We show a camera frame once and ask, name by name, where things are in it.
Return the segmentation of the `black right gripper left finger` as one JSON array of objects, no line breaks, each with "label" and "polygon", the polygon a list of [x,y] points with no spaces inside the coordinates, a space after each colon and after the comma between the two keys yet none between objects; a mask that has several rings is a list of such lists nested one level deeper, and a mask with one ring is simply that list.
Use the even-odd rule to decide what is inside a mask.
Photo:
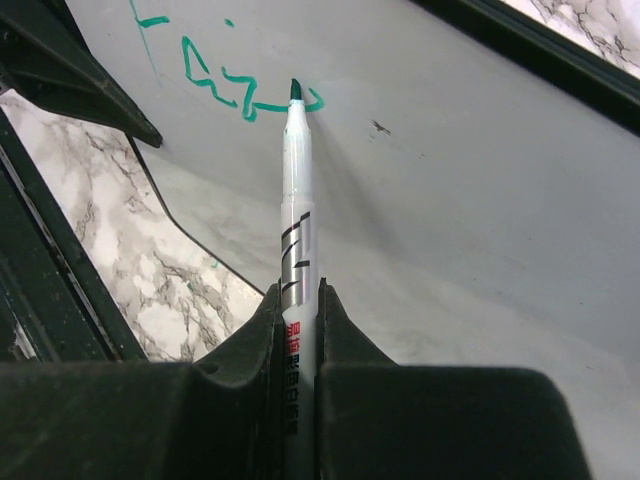
[{"label": "black right gripper left finger", "polygon": [[1,368],[5,479],[279,479],[282,321],[271,287],[195,363]]}]

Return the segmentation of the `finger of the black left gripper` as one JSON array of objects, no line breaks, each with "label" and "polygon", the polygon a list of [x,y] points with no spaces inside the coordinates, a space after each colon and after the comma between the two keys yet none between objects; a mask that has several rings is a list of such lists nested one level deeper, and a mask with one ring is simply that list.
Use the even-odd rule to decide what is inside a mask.
[{"label": "finger of the black left gripper", "polygon": [[91,54],[65,1],[1,3],[1,91],[155,148],[162,136]]}]

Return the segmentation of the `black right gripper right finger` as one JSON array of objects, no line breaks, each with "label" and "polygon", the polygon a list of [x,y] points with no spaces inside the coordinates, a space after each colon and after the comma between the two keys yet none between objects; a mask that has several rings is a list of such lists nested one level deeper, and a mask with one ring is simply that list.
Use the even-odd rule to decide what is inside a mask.
[{"label": "black right gripper right finger", "polygon": [[588,479],[567,403],[520,367],[401,366],[319,288],[322,479]]}]

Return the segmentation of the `green whiteboard marker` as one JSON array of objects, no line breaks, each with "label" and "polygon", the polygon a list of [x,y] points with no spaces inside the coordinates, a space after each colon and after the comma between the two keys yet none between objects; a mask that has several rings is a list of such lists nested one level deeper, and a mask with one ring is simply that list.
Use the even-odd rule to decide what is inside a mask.
[{"label": "green whiteboard marker", "polygon": [[314,479],[318,262],[312,138],[293,79],[283,133],[280,305],[284,321],[284,477]]}]

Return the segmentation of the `white whiteboard black frame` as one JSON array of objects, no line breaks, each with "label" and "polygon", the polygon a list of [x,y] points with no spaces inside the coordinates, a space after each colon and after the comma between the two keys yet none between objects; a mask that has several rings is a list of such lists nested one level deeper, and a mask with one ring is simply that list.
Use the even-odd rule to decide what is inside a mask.
[{"label": "white whiteboard black frame", "polygon": [[639,140],[408,1],[73,1],[163,138],[176,223],[280,274],[290,82],[320,273],[394,360],[548,375],[598,479],[639,475]]}]

